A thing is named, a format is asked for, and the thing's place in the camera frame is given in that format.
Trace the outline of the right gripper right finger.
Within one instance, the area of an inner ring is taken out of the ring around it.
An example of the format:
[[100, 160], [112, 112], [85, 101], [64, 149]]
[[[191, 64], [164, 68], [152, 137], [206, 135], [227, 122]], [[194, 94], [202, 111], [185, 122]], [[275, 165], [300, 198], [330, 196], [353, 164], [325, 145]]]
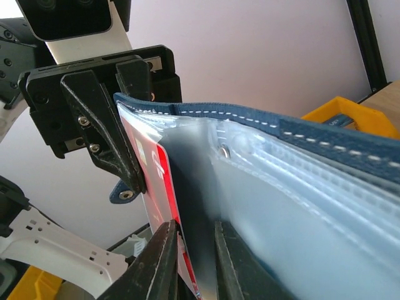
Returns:
[[214, 226], [218, 299], [293, 299], [228, 223]]

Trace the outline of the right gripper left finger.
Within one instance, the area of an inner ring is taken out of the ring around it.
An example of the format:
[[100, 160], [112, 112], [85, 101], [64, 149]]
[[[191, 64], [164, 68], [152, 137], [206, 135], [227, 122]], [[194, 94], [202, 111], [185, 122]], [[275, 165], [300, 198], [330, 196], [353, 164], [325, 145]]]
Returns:
[[178, 225], [164, 222], [127, 271], [99, 299], [177, 299]]

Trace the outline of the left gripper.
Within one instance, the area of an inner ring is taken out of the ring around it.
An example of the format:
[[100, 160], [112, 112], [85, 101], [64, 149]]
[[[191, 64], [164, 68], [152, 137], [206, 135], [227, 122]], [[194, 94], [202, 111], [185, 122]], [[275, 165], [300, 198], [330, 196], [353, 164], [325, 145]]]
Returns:
[[29, 114], [57, 158], [85, 146], [94, 165], [134, 193], [142, 169], [111, 99], [123, 93], [161, 103], [182, 101], [174, 54], [157, 45], [24, 71], [18, 81]]

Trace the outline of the blue card holder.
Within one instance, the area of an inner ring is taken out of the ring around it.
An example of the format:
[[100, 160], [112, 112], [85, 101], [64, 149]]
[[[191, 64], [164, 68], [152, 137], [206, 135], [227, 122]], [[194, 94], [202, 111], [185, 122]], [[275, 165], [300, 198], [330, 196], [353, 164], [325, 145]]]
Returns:
[[237, 105], [114, 102], [176, 118], [161, 146], [201, 299], [217, 297], [217, 221], [296, 299], [399, 298], [398, 140]]

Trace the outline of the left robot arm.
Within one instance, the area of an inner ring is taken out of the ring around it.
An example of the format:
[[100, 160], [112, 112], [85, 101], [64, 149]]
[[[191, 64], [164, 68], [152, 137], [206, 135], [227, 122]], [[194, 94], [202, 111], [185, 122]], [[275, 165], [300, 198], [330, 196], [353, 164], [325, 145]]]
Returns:
[[[46, 42], [57, 64], [72, 64], [100, 54], [131, 50], [123, 22], [112, 9], [105, 33]], [[178, 299], [178, 229], [174, 219], [162, 223], [143, 252], [130, 264], [66, 231], [27, 204], [1, 237], [1, 258], [30, 264], [76, 285], [96, 299]]]

